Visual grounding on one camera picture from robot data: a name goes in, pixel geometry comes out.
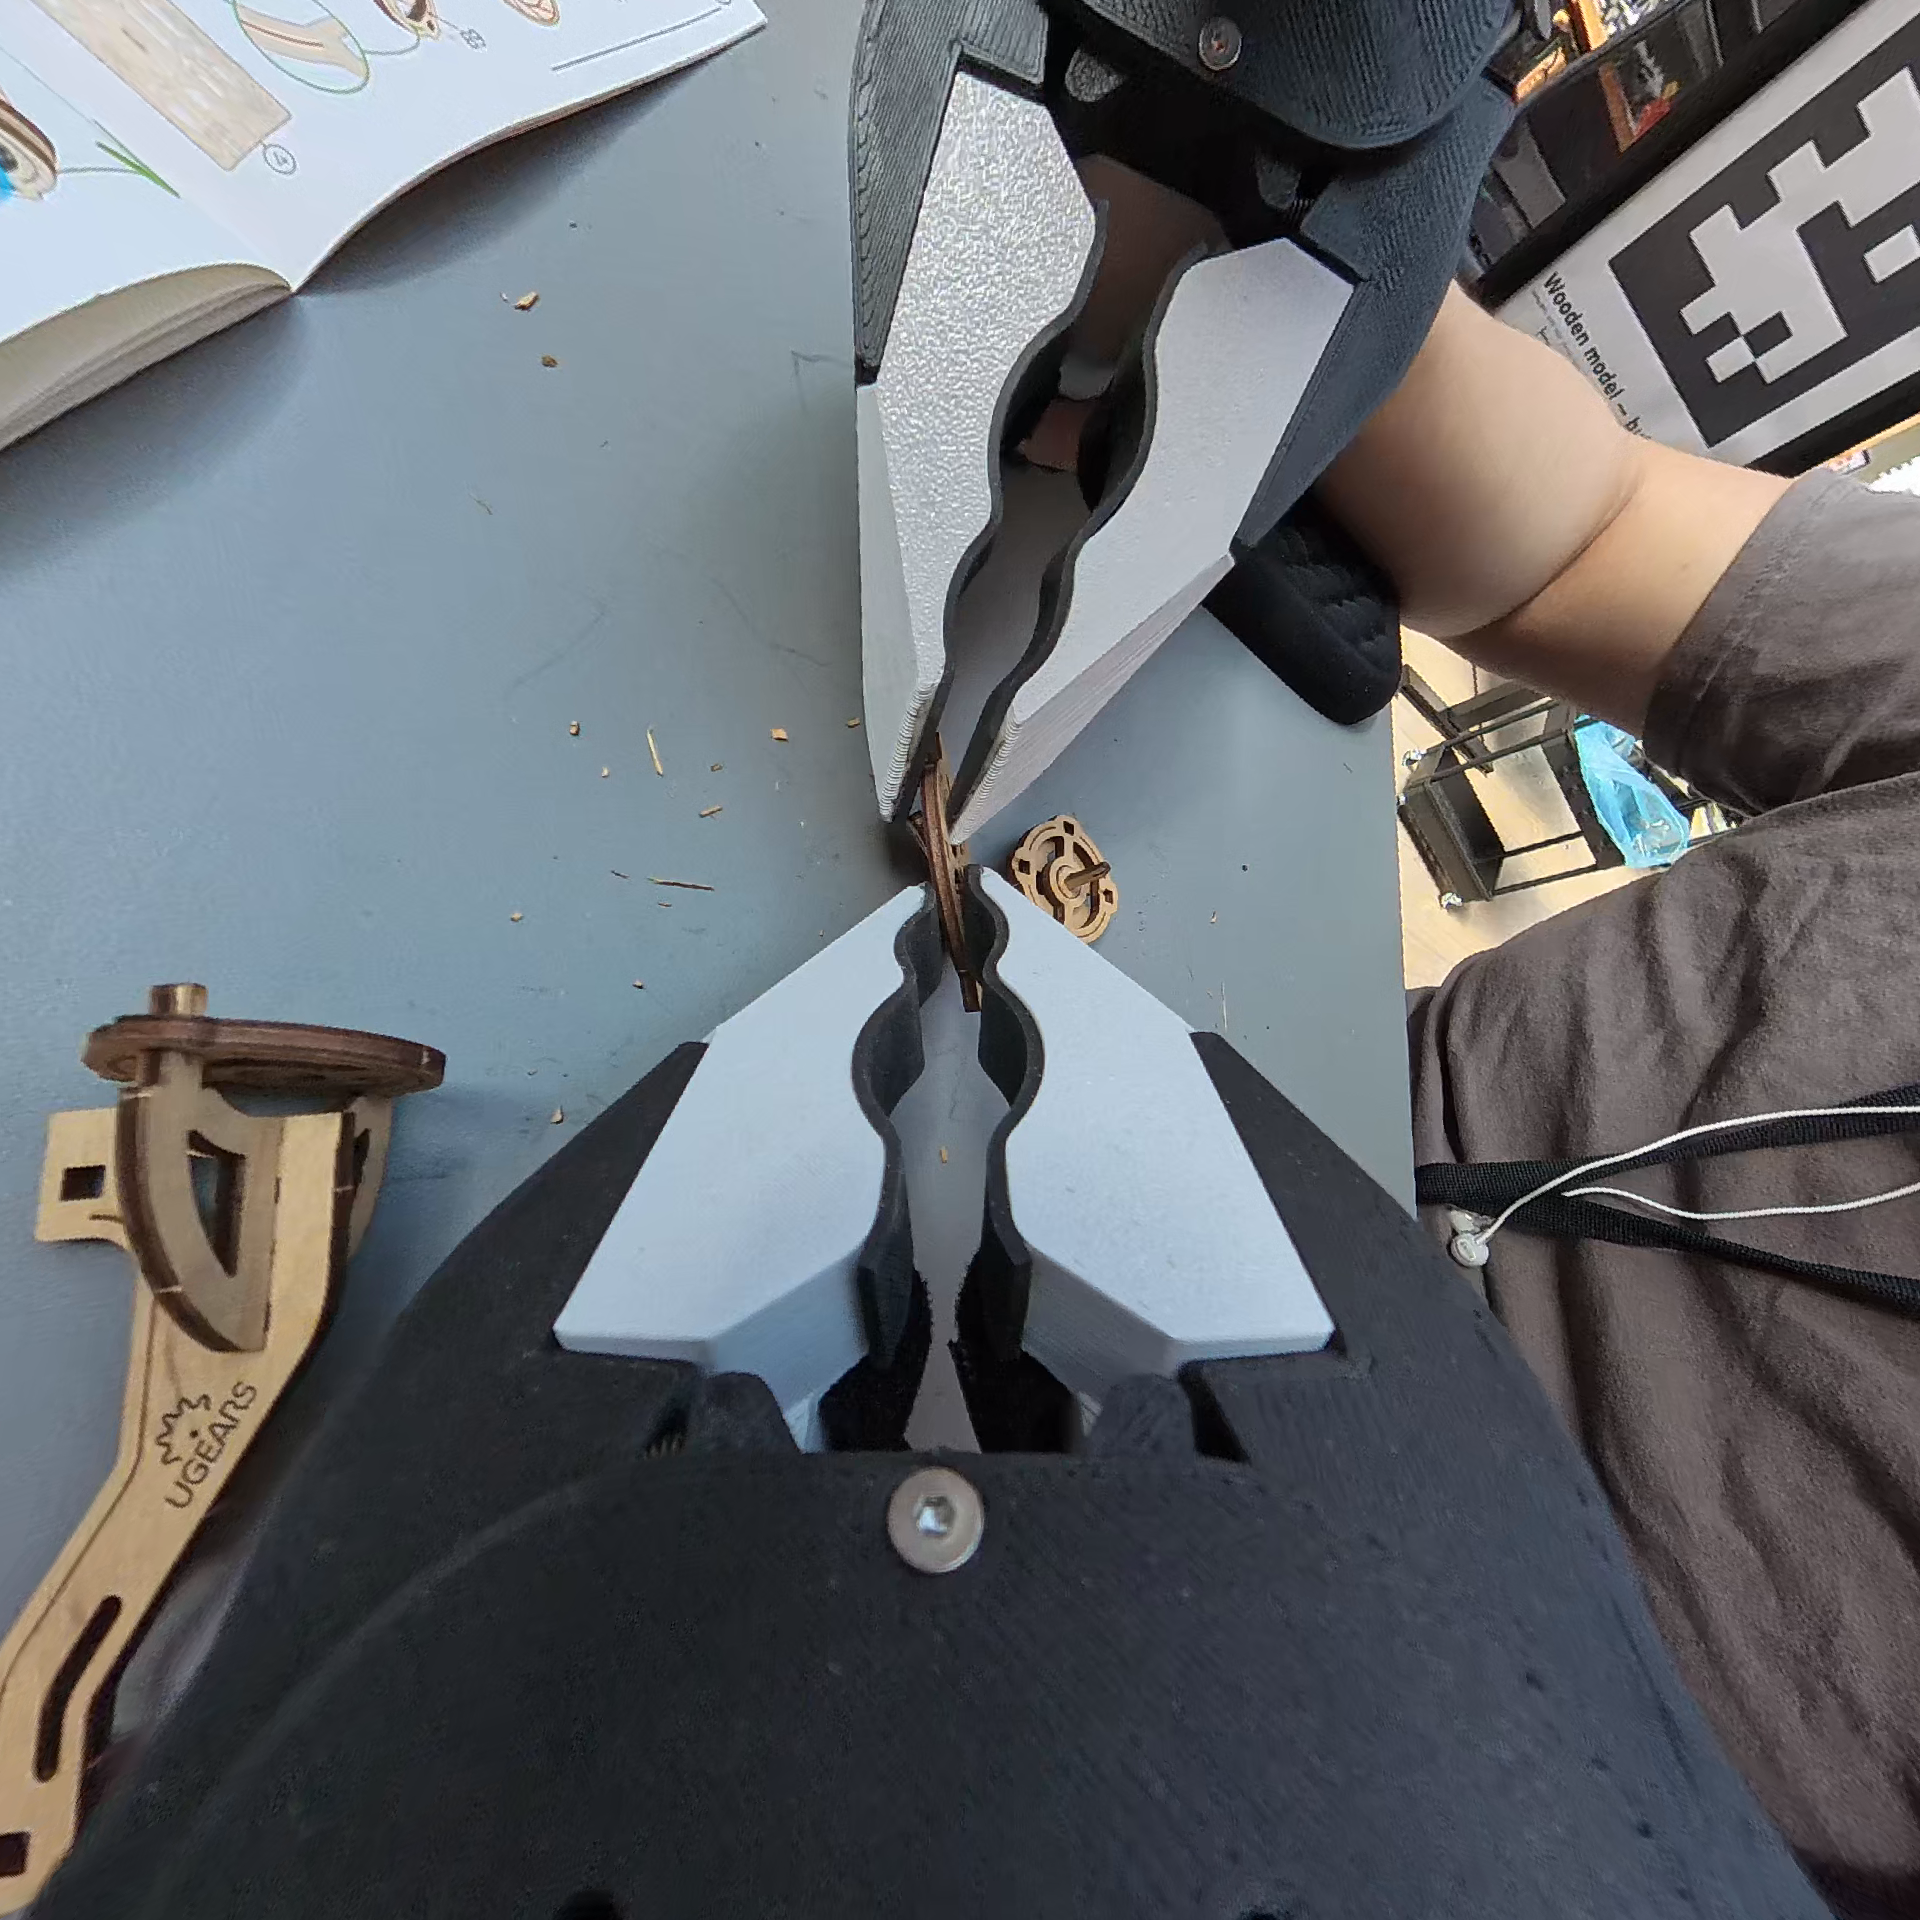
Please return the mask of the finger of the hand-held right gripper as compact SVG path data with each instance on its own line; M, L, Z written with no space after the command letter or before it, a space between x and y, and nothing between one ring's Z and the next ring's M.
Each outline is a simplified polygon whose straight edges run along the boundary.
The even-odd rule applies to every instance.
M881 819L939 744L954 608L1001 526L1001 439L1102 254L1049 110L957 72L874 379L855 389L865 730Z
M1034 641L954 787L950 842L1010 807L1226 578L1350 296L1291 240L1198 256L1165 288L1143 342L1133 451L1046 565Z

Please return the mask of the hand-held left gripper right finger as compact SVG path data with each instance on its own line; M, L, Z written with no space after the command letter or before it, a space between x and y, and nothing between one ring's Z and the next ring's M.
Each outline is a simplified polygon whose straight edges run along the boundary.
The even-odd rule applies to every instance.
M979 1061L1006 1099L977 1249L977 1440L1069 1453L1118 1383L1322 1354L1332 1315L1187 1021L977 872Z

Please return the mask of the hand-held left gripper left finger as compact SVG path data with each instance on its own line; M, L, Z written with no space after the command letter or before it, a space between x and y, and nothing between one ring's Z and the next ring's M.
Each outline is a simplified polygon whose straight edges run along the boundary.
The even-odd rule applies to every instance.
M885 1168L855 1042L921 911L903 890L711 1031L556 1320L564 1352L754 1377L826 1453L822 1394L868 1349L855 1273Z

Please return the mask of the round brown wooden disc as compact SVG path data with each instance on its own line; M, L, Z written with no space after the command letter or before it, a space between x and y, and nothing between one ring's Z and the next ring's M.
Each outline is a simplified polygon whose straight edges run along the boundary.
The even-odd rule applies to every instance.
M959 1000L965 1010L977 1015L980 997L966 929L969 847L950 839L949 803L950 777L943 744L932 736L918 781L918 839Z

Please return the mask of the person's right forearm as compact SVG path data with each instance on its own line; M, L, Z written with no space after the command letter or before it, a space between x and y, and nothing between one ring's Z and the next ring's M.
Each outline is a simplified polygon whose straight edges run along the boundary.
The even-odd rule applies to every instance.
M1789 490L1629 432L1561 354L1451 287L1317 495L1413 632L1638 735L1673 648Z

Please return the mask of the small wooden gear with axle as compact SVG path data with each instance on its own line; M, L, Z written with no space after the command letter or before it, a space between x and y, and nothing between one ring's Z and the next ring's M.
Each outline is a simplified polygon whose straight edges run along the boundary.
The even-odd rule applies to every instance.
M1069 815L1027 830L1006 859L1006 877L1084 944L1102 939L1121 905L1113 865Z

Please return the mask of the black metal rack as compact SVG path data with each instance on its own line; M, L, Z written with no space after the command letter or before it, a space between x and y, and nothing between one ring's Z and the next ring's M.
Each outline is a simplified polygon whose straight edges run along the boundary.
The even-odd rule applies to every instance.
M1499 685L1450 704L1413 665L1401 670L1399 695L1436 735L1428 749L1407 758L1399 826L1445 911L1625 870L1582 776L1578 735L1587 715L1579 710L1522 685ZM1570 827L1537 830L1534 839L1518 842L1498 826L1483 787L1522 759L1545 768Z

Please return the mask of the framed black white marker sign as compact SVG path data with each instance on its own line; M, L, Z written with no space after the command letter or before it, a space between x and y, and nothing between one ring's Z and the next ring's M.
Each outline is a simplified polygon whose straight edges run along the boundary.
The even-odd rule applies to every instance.
M1801 474L1916 423L1917 6L1553 6L1461 277L1650 442Z

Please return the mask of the blue plastic bag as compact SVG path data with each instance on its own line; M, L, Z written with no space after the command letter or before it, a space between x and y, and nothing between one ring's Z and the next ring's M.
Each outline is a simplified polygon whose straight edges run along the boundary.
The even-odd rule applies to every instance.
M1690 850L1690 817L1653 781L1636 736L1587 715L1573 742L1579 782L1627 870L1661 872Z

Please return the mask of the white instruction booklet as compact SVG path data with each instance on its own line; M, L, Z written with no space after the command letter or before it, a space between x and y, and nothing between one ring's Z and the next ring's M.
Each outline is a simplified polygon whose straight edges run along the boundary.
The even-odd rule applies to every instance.
M5 2L3 443L297 294L450 162L748 2Z

